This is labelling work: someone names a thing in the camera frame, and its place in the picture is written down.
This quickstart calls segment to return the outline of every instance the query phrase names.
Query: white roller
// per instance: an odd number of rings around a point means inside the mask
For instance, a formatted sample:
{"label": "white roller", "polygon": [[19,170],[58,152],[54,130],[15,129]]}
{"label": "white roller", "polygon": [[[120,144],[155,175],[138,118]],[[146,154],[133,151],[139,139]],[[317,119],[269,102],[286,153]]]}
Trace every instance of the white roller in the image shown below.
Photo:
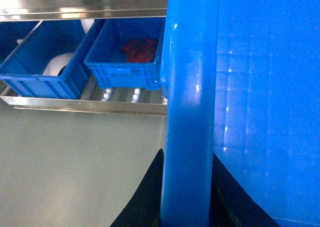
{"label": "white roller", "polygon": [[71,60],[74,53],[64,53],[54,57],[47,67],[45,68],[42,75],[44,76],[58,76],[59,72],[65,67]]}
{"label": "white roller", "polygon": [[94,24],[95,19],[90,18],[90,19],[81,19],[81,25],[85,33],[88,33],[90,30],[91,26]]}

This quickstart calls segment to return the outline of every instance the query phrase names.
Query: blue plastic container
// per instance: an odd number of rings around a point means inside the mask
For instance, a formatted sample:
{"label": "blue plastic container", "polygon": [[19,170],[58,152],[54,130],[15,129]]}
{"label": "blue plastic container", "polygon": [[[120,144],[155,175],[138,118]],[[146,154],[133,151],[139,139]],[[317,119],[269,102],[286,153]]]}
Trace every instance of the blue plastic container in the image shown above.
{"label": "blue plastic container", "polygon": [[[84,59],[103,25],[85,34],[80,20],[43,21],[0,66],[0,79],[23,97],[77,99],[89,77]],[[54,57],[74,53],[59,76],[42,75]]]}
{"label": "blue plastic container", "polygon": [[[164,18],[108,19],[85,58],[101,89],[112,87],[160,89],[159,69],[163,47]],[[126,63],[120,48],[130,40],[158,40],[150,63]]]}
{"label": "blue plastic container", "polygon": [[38,24],[38,21],[0,22],[0,64]]}
{"label": "blue plastic container", "polygon": [[219,1],[214,152],[282,227],[320,226],[319,6]]}

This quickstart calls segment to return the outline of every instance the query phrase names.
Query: blue pillar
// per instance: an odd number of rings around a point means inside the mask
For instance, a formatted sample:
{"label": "blue pillar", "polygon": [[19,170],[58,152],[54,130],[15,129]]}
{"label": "blue pillar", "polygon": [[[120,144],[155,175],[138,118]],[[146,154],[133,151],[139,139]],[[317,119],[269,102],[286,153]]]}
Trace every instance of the blue pillar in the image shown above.
{"label": "blue pillar", "polygon": [[167,140],[161,227],[208,227],[219,0],[168,0]]}

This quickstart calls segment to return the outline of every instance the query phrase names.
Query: metal shelf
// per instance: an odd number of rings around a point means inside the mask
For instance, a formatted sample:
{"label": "metal shelf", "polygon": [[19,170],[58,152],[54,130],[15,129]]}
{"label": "metal shelf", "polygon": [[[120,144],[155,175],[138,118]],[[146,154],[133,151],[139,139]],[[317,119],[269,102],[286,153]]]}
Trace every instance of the metal shelf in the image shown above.
{"label": "metal shelf", "polygon": [[0,21],[164,17],[168,0],[0,0]]}
{"label": "metal shelf", "polygon": [[104,89],[98,88],[92,75],[80,99],[53,99],[18,96],[9,86],[0,98],[15,109],[129,114],[141,116],[167,116],[167,105],[163,103],[162,91],[141,90],[139,102],[132,103],[134,88],[116,88],[110,101],[101,101]]}

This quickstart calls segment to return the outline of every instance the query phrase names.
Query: gray floor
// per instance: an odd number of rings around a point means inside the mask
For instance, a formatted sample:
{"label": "gray floor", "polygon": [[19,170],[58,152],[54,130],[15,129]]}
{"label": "gray floor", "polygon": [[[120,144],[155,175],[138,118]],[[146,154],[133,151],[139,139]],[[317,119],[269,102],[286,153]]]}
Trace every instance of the gray floor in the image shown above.
{"label": "gray floor", "polygon": [[163,117],[0,115],[1,227],[108,227],[164,147]]}

